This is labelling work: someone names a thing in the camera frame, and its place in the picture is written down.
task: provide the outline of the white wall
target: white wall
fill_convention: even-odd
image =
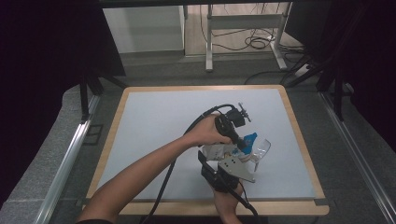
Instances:
[[[119,53],[184,49],[183,7],[103,9]]]

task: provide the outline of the metal frame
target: metal frame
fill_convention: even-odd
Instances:
[[[99,5],[102,8],[114,7],[165,7],[165,6],[192,6],[215,4],[240,4],[240,3],[278,3],[289,2],[285,0],[70,0],[69,5]]]
[[[271,42],[270,46],[276,57],[280,70],[287,70],[288,67],[279,51],[279,41],[285,29],[286,20],[289,16],[290,4],[291,2],[288,2],[286,10],[282,14],[228,16],[213,16],[212,5],[207,5],[206,72],[213,71],[212,30],[258,28],[278,29],[275,42]]]
[[[341,121],[337,117],[337,115],[333,112],[331,97],[329,96],[328,93],[324,93],[324,92],[320,92],[319,96],[326,105],[327,111],[329,112],[329,115],[333,123],[335,124],[336,129],[338,130],[343,140],[345,141],[350,156],[355,162],[356,167],[358,167],[359,171],[361,172],[361,176],[366,182],[368,189],[372,192],[375,201],[378,204],[378,207],[381,209],[382,214],[384,215],[385,219],[389,224],[395,224],[396,209],[392,200],[385,192],[382,184],[376,178],[375,174],[373,173],[373,170],[370,168],[370,165],[368,164],[366,159],[364,159],[364,156],[361,154],[361,150],[359,149],[359,146],[356,144],[355,140],[350,134],[345,123]]]
[[[38,214],[35,218],[34,223],[49,223],[50,218],[52,216],[53,210],[55,209],[56,203],[61,196],[61,193],[64,189],[64,184],[69,177],[70,171],[73,168],[76,157],[79,153],[79,149],[81,148],[82,142],[84,141],[84,137],[90,127],[92,116],[94,111],[96,110],[96,106],[99,103],[99,96],[93,96],[89,106],[89,113],[86,121],[81,122],[78,125],[75,135],[69,145],[69,148],[64,155],[64,159],[61,163],[61,166],[56,173],[50,187],[47,192],[46,198],[44,202],[41,204],[40,209],[38,210]]]

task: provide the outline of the gray floor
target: gray floor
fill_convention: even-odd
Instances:
[[[250,76],[277,70],[272,53],[215,57],[214,72],[205,72],[202,57],[180,55],[146,55],[136,60],[122,56],[127,77],[120,79],[131,86],[171,85],[242,85]],[[277,84],[281,74],[255,77],[249,84]],[[293,111],[300,124],[318,178],[329,200],[330,214],[317,223],[387,223],[347,146],[335,129],[315,89],[317,77],[287,89]],[[73,223],[81,210],[88,186],[98,162],[122,90],[102,80],[106,90],[101,96],[92,129],[101,135],[87,137],[75,166],[53,212],[50,223]],[[345,124],[383,184],[389,196],[396,198],[396,154],[365,122],[347,98],[343,106]],[[64,106],[57,121],[21,182],[0,212],[0,223],[32,223],[40,204],[64,157],[80,119],[79,92],[73,88],[64,95]],[[138,223],[139,217],[120,217],[119,223]],[[312,223],[313,217],[269,217],[269,223]]]

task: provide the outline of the black wire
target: black wire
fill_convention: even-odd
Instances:
[[[286,46],[286,45],[282,45],[279,44],[280,47],[284,47],[284,48],[288,48],[288,49],[299,49],[299,48],[304,48],[304,45],[302,46]]]
[[[212,108],[206,110],[206,112],[204,112],[200,117],[198,117],[198,118],[189,126],[189,128],[186,130],[186,132],[184,132],[184,134],[186,134],[186,133],[188,133],[189,131],[191,131],[191,129],[193,129],[193,128],[195,127],[195,125],[196,125],[199,121],[201,121],[202,119],[206,118],[208,115],[212,114],[214,111],[219,111],[220,108],[223,108],[223,107],[226,107],[226,106],[229,106],[231,109],[235,109],[235,106],[229,105],[229,104],[214,106],[214,107],[212,107]],[[150,211],[149,214],[146,216],[145,220],[143,220],[142,224],[147,223],[147,222],[151,219],[151,217],[154,215],[155,210],[157,210],[157,207],[158,207],[158,205],[160,204],[161,198],[163,197],[163,192],[165,191],[166,185],[168,184],[169,178],[170,178],[170,176],[171,176],[171,174],[172,174],[172,172],[173,172],[173,169],[174,169],[174,167],[175,167],[175,163],[176,163],[176,160],[174,160],[174,161],[170,164],[169,169],[168,169],[168,172],[166,173],[165,179],[163,180],[163,184],[161,185],[161,189],[160,189],[160,191],[158,192],[157,199],[155,200],[155,203],[154,203],[154,205],[152,206],[151,211]]]
[[[267,6],[268,6],[268,3],[264,3],[264,4],[262,5],[262,14],[265,13],[265,9],[267,8]]]
[[[253,75],[251,75],[250,77],[248,77],[248,78],[245,80],[244,85],[247,85],[248,82],[249,82],[251,79],[253,79],[254,77],[257,77],[257,76],[259,76],[259,75],[271,74],[271,73],[287,73],[287,72],[289,72],[289,71],[280,71],[280,70],[277,70],[277,71],[264,71],[264,72],[259,72],[259,73],[253,74]]]
[[[282,51],[287,51],[287,52],[295,52],[295,53],[307,53],[305,47],[299,46],[299,47],[290,47],[290,46],[284,46],[279,44],[278,46]]]
[[[290,58],[288,58],[288,55],[295,55],[295,54],[304,54],[304,53],[301,53],[301,52],[285,53],[285,54],[284,54],[285,60],[288,61],[288,62],[290,62],[290,63],[299,63],[300,60],[299,60],[299,61],[293,61],[293,60],[291,60]]]
[[[256,8],[256,7],[258,7],[258,6],[259,6],[259,4],[258,4],[258,3],[256,3],[256,6],[254,6],[254,8]],[[253,9],[251,9],[251,11],[250,11],[250,14],[253,12],[254,8],[253,8]]]
[[[345,22],[343,22],[343,23],[339,24],[337,27],[335,27],[329,35],[326,35],[325,39],[320,40],[320,42],[318,44],[316,44],[314,47],[310,48],[309,50],[305,49],[304,53],[305,54],[310,54],[310,53],[314,52],[315,50],[317,50],[317,49],[319,49],[321,47],[328,47],[329,45],[327,43],[329,41],[334,40],[337,37],[339,32],[342,31],[342,29],[344,29],[347,26],[347,24],[348,24],[347,21],[350,21],[350,18],[351,18],[351,15],[350,14],[346,14],[343,17],[343,19],[341,19],[341,21],[345,21]],[[283,46],[283,47],[285,47],[285,48],[299,48],[300,46],[297,46],[297,47]]]
[[[308,54],[305,50],[294,50],[294,49],[283,49],[280,48],[282,50],[282,52],[284,53],[288,53],[288,54]]]
[[[245,187],[244,187],[244,185],[242,184],[242,182],[239,180],[239,184],[241,185],[241,187],[242,187],[242,190],[244,191],[244,194],[245,194],[245,200],[248,202],[248,196],[247,196],[247,192],[245,191]]]
[[[302,68],[306,63],[309,63],[312,60],[312,58],[309,58],[308,60],[306,60],[305,62],[302,63],[303,59],[304,59],[304,56],[301,57],[301,59],[290,69],[290,72],[288,72],[287,74],[285,74],[282,77],[282,79],[279,82],[280,85],[284,86],[285,81],[288,77],[290,77],[292,74],[297,72],[300,68]]]
[[[204,32],[204,26],[203,26],[203,22],[202,22],[202,6],[199,7],[199,11],[200,11],[201,32],[202,32],[202,36],[203,36],[205,42],[207,43],[207,39],[206,39],[205,32]],[[230,33],[226,33],[226,34],[222,34],[222,35],[231,35],[231,34],[244,32],[244,31],[247,31],[247,30],[249,30],[249,29],[238,30],[238,31],[234,31],[234,32],[230,32]],[[259,30],[262,30],[262,31],[268,33],[270,36],[273,36],[273,33],[270,33],[269,31],[267,31],[265,29],[259,29]],[[244,47],[240,48],[240,49],[231,49],[231,48],[228,48],[228,47],[220,45],[220,44],[212,44],[212,45],[213,46],[218,46],[218,47],[221,47],[221,48],[224,48],[224,49],[228,49],[228,50],[238,51],[238,50],[242,50],[242,49],[247,49],[248,47],[251,47],[253,49],[265,49],[269,45],[269,43],[271,42],[267,38],[263,38],[263,37],[260,37],[260,36],[254,36],[256,34],[257,29],[253,29],[253,30],[250,30],[250,31],[251,31],[250,36],[245,39],[245,44],[246,45]]]
[[[230,13],[228,13],[227,8],[225,7],[227,4],[224,4],[224,10],[227,12],[227,15],[230,15]]]
[[[280,3],[277,3],[276,13],[279,10]]]
[[[227,191],[232,194],[238,202],[240,202],[242,205],[244,205],[248,210],[251,211],[253,216],[256,218],[256,222],[258,224],[262,224],[262,221],[260,220],[259,214],[257,213],[256,209],[251,205],[249,202],[245,201],[241,196],[239,196],[238,193],[236,193],[230,186],[227,185],[227,183],[224,181],[224,179],[218,175],[219,180],[223,184],[223,186],[227,189]]]

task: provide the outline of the wooden frame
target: wooden frame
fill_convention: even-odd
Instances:
[[[314,200],[301,201],[265,201],[252,202],[251,204],[256,208],[261,216],[324,216],[329,213],[329,205],[326,203],[326,198],[318,181],[318,176],[314,165],[306,148],[303,135],[300,131],[297,119],[291,108],[290,100],[286,94],[285,89],[280,85],[254,85],[254,86],[180,86],[180,87],[131,87],[125,89],[116,115],[113,119],[107,140],[102,152],[101,158],[96,167],[87,198],[91,198],[97,189],[99,180],[106,167],[106,162],[113,146],[114,138],[120,124],[120,119],[130,92],[141,91],[221,91],[221,90],[254,90],[254,89],[277,89],[282,98],[285,109],[288,113],[291,127],[299,144],[301,154],[304,159],[306,169],[309,173],[314,191],[317,197]],[[122,211],[121,215],[146,215],[152,208],[153,203],[129,203]],[[236,209],[237,215],[251,215],[242,204],[238,204]],[[156,215],[168,216],[217,216],[215,205],[213,201],[199,201],[199,202],[164,202],[156,210]]]

